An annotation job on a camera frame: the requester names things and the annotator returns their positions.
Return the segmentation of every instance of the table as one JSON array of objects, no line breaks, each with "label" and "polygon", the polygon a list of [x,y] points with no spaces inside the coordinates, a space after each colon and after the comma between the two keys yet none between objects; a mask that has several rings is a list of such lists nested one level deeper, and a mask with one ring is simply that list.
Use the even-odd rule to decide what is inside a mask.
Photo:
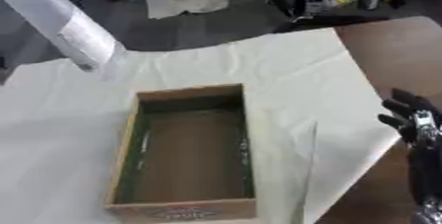
[{"label": "table", "polygon": [[[442,108],[442,29],[436,23],[412,17],[336,31],[381,97],[399,87]],[[408,223],[414,206],[405,154],[402,144],[391,149],[319,223]]]}]

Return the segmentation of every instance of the printed label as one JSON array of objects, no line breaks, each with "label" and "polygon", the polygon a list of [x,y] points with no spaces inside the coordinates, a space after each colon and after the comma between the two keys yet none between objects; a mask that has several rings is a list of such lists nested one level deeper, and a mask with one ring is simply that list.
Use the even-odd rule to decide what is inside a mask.
[{"label": "printed label", "polygon": [[200,220],[218,215],[219,212],[201,207],[167,207],[149,214],[151,218],[168,220]]}]

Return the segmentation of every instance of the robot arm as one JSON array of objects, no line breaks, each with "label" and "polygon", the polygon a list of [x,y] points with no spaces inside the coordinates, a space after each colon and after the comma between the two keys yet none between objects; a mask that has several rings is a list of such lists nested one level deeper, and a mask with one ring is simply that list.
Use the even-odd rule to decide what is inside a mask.
[{"label": "robot arm", "polygon": [[442,113],[427,100],[393,90],[383,106],[395,116],[380,114],[381,122],[396,129],[408,147],[408,179],[418,206],[412,224],[442,224]]}]

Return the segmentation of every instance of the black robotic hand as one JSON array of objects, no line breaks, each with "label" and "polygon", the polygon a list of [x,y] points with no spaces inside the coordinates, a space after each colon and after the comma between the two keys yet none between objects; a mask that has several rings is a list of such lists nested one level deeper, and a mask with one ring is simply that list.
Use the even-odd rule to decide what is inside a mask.
[{"label": "black robotic hand", "polygon": [[[395,116],[380,114],[379,120],[396,129],[408,146],[410,190],[416,204],[421,206],[415,216],[436,218],[442,213],[442,209],[439,210],[442,202],[442,134],[439,129],[442,113],[424,98],[398,89],[392,91],[392,99],[385,100],[383,106]],[[433,125],[430,126],[433,133],[425,133],[425,127],[421,127],[419,115],[422,113],[431,118],[426,117],[424,122],[432,121],[429,124]]]}]

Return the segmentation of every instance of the wooden box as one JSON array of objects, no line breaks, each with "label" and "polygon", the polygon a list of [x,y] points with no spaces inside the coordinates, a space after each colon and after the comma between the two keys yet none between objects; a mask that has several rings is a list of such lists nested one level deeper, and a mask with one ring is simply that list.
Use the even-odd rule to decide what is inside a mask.
[{"label": "wooden box", "polygon": [[106,209],[124,223],[256,217],[243,87],[137,94]]}]

